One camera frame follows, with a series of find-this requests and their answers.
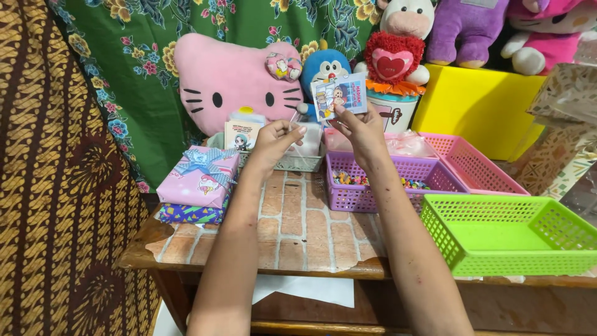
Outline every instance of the green floral fabric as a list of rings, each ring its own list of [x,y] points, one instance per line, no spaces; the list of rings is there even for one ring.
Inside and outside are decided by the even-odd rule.
[[[247,47],[293,44],[354,59],[380,19],[375,0],[48,0],[66,25],[109,130],[143,193],[155,192],[201,132],[182,107],[177,39],[198,32]]]

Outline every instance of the hand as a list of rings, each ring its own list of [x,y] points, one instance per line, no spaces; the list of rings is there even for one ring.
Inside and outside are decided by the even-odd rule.
[[[299,146],[303,144],[301,139],[307,132],[307,127],[293,125],[293,131],[289,132],[289,129],[290,122],[288,120],[276,120],[262,127],[243,172],[250,171],[254,174],[252,178],[259,176],[262,182],[265,182],[286,150],[293,143]]]
[[[338,117],[330,120],[330,124],[350,140],[355,161],[365,174],[370,175],[374,166],[390,159],[383,136],[383,120],[372,104],[367,104],[367,113],[355,115],[340,105],[334,112]]]

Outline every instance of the pink cat pillow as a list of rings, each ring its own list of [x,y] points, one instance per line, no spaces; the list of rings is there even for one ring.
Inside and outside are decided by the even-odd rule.
[[[228,115],[241,108],[241,112],[264,115],[268,122],[292,118],[303,101],[300,82],[274,78],[265,63],[271,53],[300,59],[286,42],[256,49],[198,33],[185,34],[176,42],[180,98],[203,133],[223,132]]]

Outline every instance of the pink wrapping paper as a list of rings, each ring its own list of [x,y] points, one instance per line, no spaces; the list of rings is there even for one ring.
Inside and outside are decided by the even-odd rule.
[[[207,153],[211,148],[191,146],[189,149]],[[239,159],[239,154],[234,153],[232,156],[212,163],[221,172],[232,178],[238,169]],[[183,157],[179,164],[188,162],[189,160]],[[209,174],[205,174],[199,169],[184,175],[173,169],[156,191],[161,202],[221,209],[228,188],[230,188],[230,182],[221,185]]]

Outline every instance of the printed card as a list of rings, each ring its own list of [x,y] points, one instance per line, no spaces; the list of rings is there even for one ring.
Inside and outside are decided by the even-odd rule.
[[[224,128],[225,149],[237,149],[239,151],[250,151],[255,147],[257,135],[261,128],[259,123],[248,123],[246,121],[227,121]]]
[[[352,113],[367,112],[365,73],[330,78],[311,83],[317,120],[334,119],[334,107],[344,106]]]

